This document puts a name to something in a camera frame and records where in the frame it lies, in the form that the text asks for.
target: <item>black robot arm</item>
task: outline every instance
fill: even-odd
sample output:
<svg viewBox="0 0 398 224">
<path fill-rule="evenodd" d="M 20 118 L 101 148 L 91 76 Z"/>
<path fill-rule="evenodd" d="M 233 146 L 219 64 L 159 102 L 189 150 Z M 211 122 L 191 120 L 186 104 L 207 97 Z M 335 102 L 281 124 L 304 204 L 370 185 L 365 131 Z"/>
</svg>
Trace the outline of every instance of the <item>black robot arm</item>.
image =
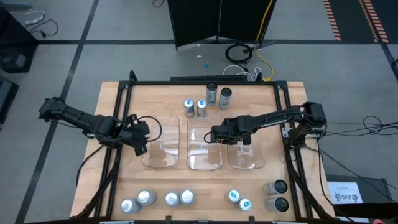
<svg viewBox="0 0 398 224">
<path fill-rule="evenodd" d="M 46 122 L 66 121 L 82 129 L 84 135 L 94 135 L 104 146 L 118 147 L 125 144 L 133 147 L 137 156 L 147 152 L 148 138 L 145 135 L 149 134 L 149 127 L 145 121 L 138 120 L 135 114 L 127 117 L 127 121 L 111 116 L 94 116 L 68 106 L 56 97 L 45 99 L 39 112 L 39 119 Z"/>
<path fill-rule="evenodd" d="M 211 127 L 210 142 L 222 144 L 244 145 L 251 143 L 251 134 L 258 129 L 282 124 L 298 122 L 297 128 L 289 131 L 289 140 L 292 145 L 305 140 L 312 128 L 320 128 L 326 124 L 325 114 L 321 104 L 306 102 L 301 106 L 292 106 L 285 110 L 263 114 L 260 116 L 242 115 L 235 118 L 226 118 L 221 125 Z"/>
</svg>

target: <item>can lid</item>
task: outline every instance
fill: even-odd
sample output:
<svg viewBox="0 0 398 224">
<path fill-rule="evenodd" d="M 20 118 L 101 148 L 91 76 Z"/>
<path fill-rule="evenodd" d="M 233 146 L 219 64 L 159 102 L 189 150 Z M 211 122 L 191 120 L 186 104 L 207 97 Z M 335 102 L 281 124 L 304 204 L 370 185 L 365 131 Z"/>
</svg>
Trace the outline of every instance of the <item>can lid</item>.
<svg viewBox="0 0 398 224">
<path fill-rule="evenodd" d="M 193 192 L 191 190 L 183 190 L 181 192 L 181 201 L 183 203 L 191 203 L 193 201 Z"/>
<path fill-rule="evenodd" d="M 287 191 L 287 184 L 284 180 L 275 181 L 274 187 L 279 193 L 285 193 Z"/>
<path fill-rule="evenodd" d="M 199 107 L 199 108 L 205 108 L 206 105 L 207 105 L 206 100 L 199 100 L 199 101 L 198 101 L 198 107 Z"/>
<path fill-rule="evenodd" d="M 210 91 L 215 91 L 215 90 L 217 90 L 217 84 L 209 83 L 209 84 L 207 84 L 207 89 Z"/>
<path fill-rule="evenodd" d="M 241 208 L 242 211 L 249 211 L 251 209 L 251 202 L 247 198 L 243 198 L 242 200 L 239 201 L 239 207 Z"/>
<path fill-rule="evenodd" d="M 138 201 L 140 203 L 146 203 L 150 199 L 150 192 L 148 190 L 141 190 L 138 193 Z"/>
<path fill-rule="evenodd" d="M 174 192 L 167 193 L 165 197 L 165 201 L 168 205 L 174 205 L 178 202 L 177 194 Z"/>
<path fill-rule="evenodd" d="M 281 212 L 286 212 L 289 209 L 289 203 L 286 199 L 279 197 L 275 201 L 275 207 Z"/>
<path fill-rule="evenodd" d="M 192 99 L 186 99 L 184 101 L 185 106 L 192 106 L 193 105 L 193 100 Z"/>
<path fill-rule="evenodd" d="M 225 97 L 229 97 L 232 95 L 232 90 L 230 88 L 223 88 L 221 90 L 221 94 Z"/>
<path fill-rule="evenodd" d="M 120 204 L 120 209 L 122 212 L 130 212 L 132 209 L 132 200 L 131 199 L 124 199 Z"/>
<path fill-rule="evenodd" d="M 238 202 L 241 199 L 241 194 L 237 190 L 231 190 L 228 193 L 228 198 L 232 202 Z"/>
</svg>

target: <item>transparent bin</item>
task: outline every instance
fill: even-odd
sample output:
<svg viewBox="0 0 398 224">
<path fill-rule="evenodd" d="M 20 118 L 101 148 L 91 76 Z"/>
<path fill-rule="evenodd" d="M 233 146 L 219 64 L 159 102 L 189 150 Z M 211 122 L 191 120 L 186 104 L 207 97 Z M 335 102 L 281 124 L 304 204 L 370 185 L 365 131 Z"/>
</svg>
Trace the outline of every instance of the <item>transparent bin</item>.
<svg viewBox="0 0 398 224">
<path fill-rule="evenodd" d="M 223 166 L 221 144 L 208 144 L 203 140 L 211 127 L 220 123 L 218 117 L 188 120 L 187 166 L 189 169 L 215 170 Z M 207 135 L 206 140 L 210 141 L 210 134 Z"/>
<path fill-rule="evenodd" d="M 238 142 L 223 147 L 227 148 L 228 162 L 234 169 L 258 169 L 265 165 L 261 152 L 261 135 L 258 132 L 251 135 L 251 144 L 248 146 Z"/>
<path fill-rule="evenodd" d="M 162 125 L 161 137 L 147 143 L 148 152 L 142 157 L 142 164 L 147 167 L 167 168 L 175 166 L 178 162 L 180 147 L 180 120 L 176 116 L 156 117 Z M 146 118 L 150 129 L 150 138 L 159 136 L 159 124 L 153 119 Z"/>
</svg>

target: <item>black divider screen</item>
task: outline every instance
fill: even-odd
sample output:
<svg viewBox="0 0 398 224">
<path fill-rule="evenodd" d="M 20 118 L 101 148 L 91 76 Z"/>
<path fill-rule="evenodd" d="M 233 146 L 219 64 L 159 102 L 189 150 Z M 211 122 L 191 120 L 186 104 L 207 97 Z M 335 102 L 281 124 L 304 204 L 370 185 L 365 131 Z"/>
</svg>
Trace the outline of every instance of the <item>black divider screen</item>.
<svg viewBox="0 0 398 224">
<path fill-rule="evenodd" d="M 177 47 L 217 35 L 220 0 L 168 0 Z"/>
<path fill-rule="evenodd" d="M 224 0 L 221 7 L 220 37 L 255 41 L 261 21 L 271 0 Z M 269 23 L 276 0 L 268 10 L 260 38 Z"/>
</svg>

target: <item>can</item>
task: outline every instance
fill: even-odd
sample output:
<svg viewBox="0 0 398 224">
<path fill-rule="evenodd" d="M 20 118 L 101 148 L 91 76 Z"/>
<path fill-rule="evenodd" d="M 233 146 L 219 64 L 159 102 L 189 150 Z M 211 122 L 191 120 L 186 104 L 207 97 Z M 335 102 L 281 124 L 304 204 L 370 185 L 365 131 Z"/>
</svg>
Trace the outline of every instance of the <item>can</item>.
<svg viewBox="0 0 398 224">
<path fill-rule="evenodd" d="M 276 180 L 264 184 L 264 192 L 269 195 L 283 194 L 287 191 L 287 184 L 284 180 Z"/>
<path fill-rule="evenodd" d="M 209 105 L 215 105 L 217 99 L 217 84 L 209 83 L 206 87 L 206 101 Z"/>
<path fill-rule="evenodd" d="M 226 193 L 226 198 L 232 203 L 238 203 L 241 199 L 241 194 L 237 190 L 230 190 Z"/>
<path fill-rule="evenodd" d="M 169 192 L 166 194 L 164 201 L 169 207 L 176 207 L 180 203 L 180 194 L 177 192 Z"/>
<path fill-rule="evenodd" d="M 195 110 L 193 106 L 193 100 L 188 98 L 184 101 L 184 111 L 185 111 L 185 116 L 188 118 L 191 118 L 195 115 Z"/>
<path fill-rule="evenodd" d="M 180 200 L 184 205 L 193 204 L 195 201 L 195 194 L 193 193 L 193 190 L 182 190 L 180 194 Z"/>
<path fill-rule="evenodd" d="M 152 205 L 156 202 L 156 193 L 153 190 L 144 189 L 138 192 L 137 200 L 141 205 Z"/>
<path fill-rule="evenodd" d="M 286 212 L 289 209 L 289 203 L 282 197 L 269 198 L 265 202 L 265 207 L 270 212 Z"/>
<path fill-rule="evenodd" d="M 252 203 L 248 198 L 242 198 L 238 203 L 235 204 L 235 207 L 240 211 L 248 212 L 252 207 Z"/>
<path fill-rule="evenodd" d="M 120 204 L 120 210 L 125 214 L 137 213 L 142 209 L 142 205 L 135 198 L 125 198 Z"/>
<path fill-rule="evenodd" d="M 202 118 L 207 116 L 207 102 L 206 100 L 199 100 L 197 103 L 197 116 Z"/>
<path fill-rule="evenodd" d="M 232 90 L 230 88 L 223 88 L 220 94 L 219 106 L 221 110 L 228 110 L 231 101 Z"/>
</svg>

